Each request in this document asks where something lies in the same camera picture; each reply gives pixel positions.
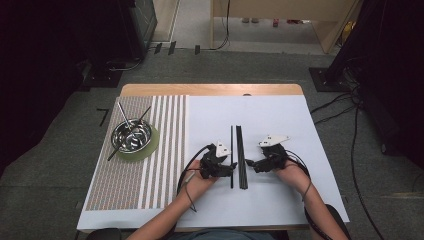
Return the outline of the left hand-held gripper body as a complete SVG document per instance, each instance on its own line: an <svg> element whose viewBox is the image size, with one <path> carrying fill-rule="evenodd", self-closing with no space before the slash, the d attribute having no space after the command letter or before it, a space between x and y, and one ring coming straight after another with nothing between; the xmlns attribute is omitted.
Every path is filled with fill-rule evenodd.
<svg viewBox="0 0 424 240"><path fill-rule="evenodd" d="M223 162L230 155L231 151L221 142L211 144L208 147L209 151L205 153L200 160L200 174L204 179L210 177L225 177L224 171L232 169Z"/></svg>

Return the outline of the light wooden desk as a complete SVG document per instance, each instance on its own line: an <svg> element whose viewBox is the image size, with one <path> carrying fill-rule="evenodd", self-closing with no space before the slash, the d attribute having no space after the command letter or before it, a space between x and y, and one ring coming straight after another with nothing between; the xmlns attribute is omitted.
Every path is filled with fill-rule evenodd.
<svg viewBox="0 0 424 240"><path fill-rule="evenodd" d="M214 19L255 17L310 20L324 53L332 51L345 25L355 18L363 0L210 0L210 46Z"/></svg>

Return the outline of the person's lap clothing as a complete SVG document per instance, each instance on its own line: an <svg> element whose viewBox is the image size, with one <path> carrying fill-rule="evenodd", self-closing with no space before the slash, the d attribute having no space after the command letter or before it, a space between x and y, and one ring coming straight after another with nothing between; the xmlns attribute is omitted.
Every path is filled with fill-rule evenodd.
<svg viewBox="0 0 424 240"><path fill-rule="evenodd" d="M168 240L278 240L278 233L245 232L230 229L199 230L191 233L177 233Z"/></svg>

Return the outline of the pale floor tape strip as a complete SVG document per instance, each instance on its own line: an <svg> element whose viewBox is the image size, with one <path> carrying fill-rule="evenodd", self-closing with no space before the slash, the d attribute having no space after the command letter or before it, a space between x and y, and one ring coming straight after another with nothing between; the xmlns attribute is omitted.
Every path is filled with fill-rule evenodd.
<svg viewBox="0 0 424 240"><path fill-rule="evenodd" d="M381 198L387 199L403 199L403 200L422 200L424 199L424 192L399 192L381 195Z"/></svg>

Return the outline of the striped woven placemat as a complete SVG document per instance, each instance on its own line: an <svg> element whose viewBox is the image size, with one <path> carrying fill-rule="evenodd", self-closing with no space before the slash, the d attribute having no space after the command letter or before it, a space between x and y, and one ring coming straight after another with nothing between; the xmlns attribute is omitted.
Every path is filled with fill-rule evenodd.
<svg viewBox="0 0 424 240"><path fill-rule="evenodd" d="M124 121L118 102L127 118L141 118L159 132L158 148L148 158L126 161L113 152L112 131ZM168 205L187 161L187 110L184 95L117 98L84 209L156 209Z"/></svg>

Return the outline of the yellow object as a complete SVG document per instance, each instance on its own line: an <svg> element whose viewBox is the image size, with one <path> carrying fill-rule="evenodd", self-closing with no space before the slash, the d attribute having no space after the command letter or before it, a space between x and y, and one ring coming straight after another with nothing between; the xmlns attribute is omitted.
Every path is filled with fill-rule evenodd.
<svg viewBox="0 0 424 240"><path fill-rule="evenodd" d="M349 22L346 23L346 25L343 28L342 33L341 33L342 43L346 42L346 40L349 37L350 33L352 32L354 26L355 26L355 23L353 21L349 21Z"/></svg>

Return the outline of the black glass cabinet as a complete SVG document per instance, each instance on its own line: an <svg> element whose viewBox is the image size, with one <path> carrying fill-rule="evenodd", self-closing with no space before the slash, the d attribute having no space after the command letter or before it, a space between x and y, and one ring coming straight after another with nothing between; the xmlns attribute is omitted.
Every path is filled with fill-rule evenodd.
<svg viewBox="0 0 424 240"><path fill-rule="evenodd" d="M130 56L143 59L157 26L153 0L118 0L118 4Z"/></svg>

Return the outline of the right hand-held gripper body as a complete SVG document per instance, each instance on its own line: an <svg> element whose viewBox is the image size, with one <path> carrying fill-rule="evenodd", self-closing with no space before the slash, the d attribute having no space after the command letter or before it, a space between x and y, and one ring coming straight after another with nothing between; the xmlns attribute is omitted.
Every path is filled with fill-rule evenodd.
<svg viewBox="0 0 424 240"><path fill-rule="evenodd" d="M288 154L281 143L287 140L289 140L289 137L285 135L268 135L259 143L262 153L265 156L265 158L259 162L259 166L264 167L266 172L285 167L285 161L288 159Z"/></svg>

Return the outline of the person's left hand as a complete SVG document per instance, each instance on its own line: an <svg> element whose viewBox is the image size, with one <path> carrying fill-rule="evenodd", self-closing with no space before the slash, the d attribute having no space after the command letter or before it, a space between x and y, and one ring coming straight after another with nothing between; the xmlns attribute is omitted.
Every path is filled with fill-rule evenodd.
<svg viewBox="0 0 424 240"><path fill-rule="evenodd" d="M200 174L200 161L194 160L184 177L186 190L190 197L196 201L200 198L211 186L215 184L217 178L212 177L204 179Z"/></svg>

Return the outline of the metal bowl on green plate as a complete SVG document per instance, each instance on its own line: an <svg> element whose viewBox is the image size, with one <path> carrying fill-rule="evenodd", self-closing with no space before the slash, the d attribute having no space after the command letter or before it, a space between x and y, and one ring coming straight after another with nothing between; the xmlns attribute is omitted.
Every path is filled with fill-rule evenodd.
<svg viewBox="0 0 424 240"><path fill-rule="evenodd" d="M135 139L128 137L128 132L124 122L112 131L111 144L117 150L119 158L126 161L143 160L151 156L158 148L159 132L150 124L139 124L133 127Z"/></svg>

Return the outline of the black curtain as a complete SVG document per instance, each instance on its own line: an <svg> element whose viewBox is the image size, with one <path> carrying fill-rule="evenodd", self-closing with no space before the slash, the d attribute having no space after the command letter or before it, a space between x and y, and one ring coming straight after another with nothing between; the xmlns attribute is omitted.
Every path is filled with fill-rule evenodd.
<svg viewBox="0 0 424 240"><path fill-rule="evenodd" d="M332 66L353 72L383 152L424 169L424 0L364 0Z"/></svg>
<svg viewBox="0 0 424 240"><path fill-rule="evenodd" d="M0 0L0 176L37 145L85 63L124 56L118 0Z"/></svg>

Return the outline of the white table cover sheet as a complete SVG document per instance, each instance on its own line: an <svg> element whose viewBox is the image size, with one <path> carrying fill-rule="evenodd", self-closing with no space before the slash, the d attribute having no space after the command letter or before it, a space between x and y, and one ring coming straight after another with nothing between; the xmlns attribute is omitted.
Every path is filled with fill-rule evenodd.
<svg viewBox="0 0 424 240"><path fill-rule="evenodd" d="M341 218L348 217L304 96L186 97L186 165L192 157L200 157L201 148L211 143L221 141L230 150L231 125L233 162L238 160L237 125L242 127L244 155L251 160L262 159L259 143L268 135L285 135L289 140L284 141L284 148L298 155L306 164L324 202L337 209ZM177 231L202 228L296 229L307 226L302 198L295 190L272 172L256 173L248 168L246 173L246 190L239 188L237 176L233 177L233 189L230 188L230 177L219 179L196 201L194 209L186 211L179 219ZM84 206L85 203L77 228L86 233L102 228L137 229L166 207L86 211Z"/></svg>

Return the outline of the person's right hand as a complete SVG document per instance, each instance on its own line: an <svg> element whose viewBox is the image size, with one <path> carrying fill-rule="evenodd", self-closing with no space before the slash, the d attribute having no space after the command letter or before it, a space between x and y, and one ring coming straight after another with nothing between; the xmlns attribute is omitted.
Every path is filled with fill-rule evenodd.
<svg viewBox="0 0 424 240"><path fill-rule="evenodd" d="M287 161L284 168L276 168L273 169L272 172L301 195L306 195L312 187L311 179L301 167L293 161Z"/></svg>

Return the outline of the black stand base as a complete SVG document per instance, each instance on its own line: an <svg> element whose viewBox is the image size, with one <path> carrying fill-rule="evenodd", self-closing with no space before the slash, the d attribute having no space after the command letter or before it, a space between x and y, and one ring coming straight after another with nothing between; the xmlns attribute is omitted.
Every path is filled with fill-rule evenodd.
<svg viewBox="0 0 424 240"><path fill-rule="evenodd" d="M342 73L329 68L310 67L310 76L317 92L349 92L350 88Z"/></svg>
<svg viewBox="0 0 424 240"><path fill-rule="evenodd" d="M122 72L112 71L108 67L95 67L86 62L82 70L85 88L116 88L120 82Z"/></svg>

